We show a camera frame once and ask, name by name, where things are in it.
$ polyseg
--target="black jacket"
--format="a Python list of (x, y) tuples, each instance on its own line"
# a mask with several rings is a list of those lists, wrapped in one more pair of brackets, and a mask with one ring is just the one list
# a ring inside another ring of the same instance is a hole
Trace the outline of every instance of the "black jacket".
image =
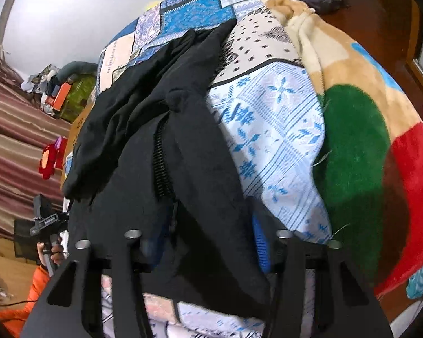
[[(269, 284), (251, 216), (205, 103), (234, 26), (188, 31), (102, 93), (78, 136), (63, 191), (76, 200), (69, 248), (86, 238), (100, 258), (111, 258), (116, 238), (139, 229), (156, 266), (142, 275), (145, 292), (263, 319)], [(164, 218), (166, 202), (178, 204), (175, 222)], [(160, 225), (175, 229), (163, 238), (162, 257), (154, 251)]]

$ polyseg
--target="red plush toy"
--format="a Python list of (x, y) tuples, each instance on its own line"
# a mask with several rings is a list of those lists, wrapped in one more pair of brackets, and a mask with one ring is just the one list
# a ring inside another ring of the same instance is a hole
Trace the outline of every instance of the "red plush toy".
[(49, 144), (44, 148), (41, 161), (39, 161), (39, 173), (44, 179), (50, 179), (55, 173), (55, 169), (63, 169), (67, 142), (66, 138), (59, 137), (54, 144)]

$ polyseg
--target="green circle on blanket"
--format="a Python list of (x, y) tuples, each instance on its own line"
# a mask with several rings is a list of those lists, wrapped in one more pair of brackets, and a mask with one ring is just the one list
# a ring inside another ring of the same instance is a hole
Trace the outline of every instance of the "green circle on blanket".
[(390, 147), (378, 107), (359, 88), (335, 85), (324, 94), (326, 138), (313, 168), (337, 240), (374, 281), (382, 248), (382, 175)]

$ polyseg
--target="person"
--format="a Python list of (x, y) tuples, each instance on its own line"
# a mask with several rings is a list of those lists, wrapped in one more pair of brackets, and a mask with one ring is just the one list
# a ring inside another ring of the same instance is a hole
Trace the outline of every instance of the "person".
[[(35, 301), (39, 298), (42, 291), (44, 290), (46, 284), (50, 280), (49, 273), (44, 263), (44, 258), (42, 250), (44, 248), (44, 243), (37, 243), (37, 250), (39, 254), (39, 260), (41, 265), (36, 268), (33, 274), (33, 283), (30, 288), (30, 292), (27, 297), (27, 301)], [(64, 248), (62, 245), (58, 244), (52, 248), (52, 260), (55, 264), (60, 265), (64, 261)], [(27, 302), (25, 307), (20, 310), (0, 310), (0, 321), (15, 338), (20, 336), (23, 325), (28, 319), (35, 302)]]

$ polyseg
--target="human hand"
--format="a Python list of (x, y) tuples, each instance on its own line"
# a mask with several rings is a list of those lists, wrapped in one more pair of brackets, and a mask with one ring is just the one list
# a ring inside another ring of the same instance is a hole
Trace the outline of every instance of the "human hand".
[[(45, 265), (44, 262), (44, 253), (42, 252), (44, 249), (44, 243), (37, 243), (37, 249), (39, 254), (39, 260), (41, 261), (42, 265)], [(57, 244), (52, 248), (52, 255), (50, 256), (52, 261), (56, 265), (60, 265), (64, 261), (64, 248), (61, 244)]]

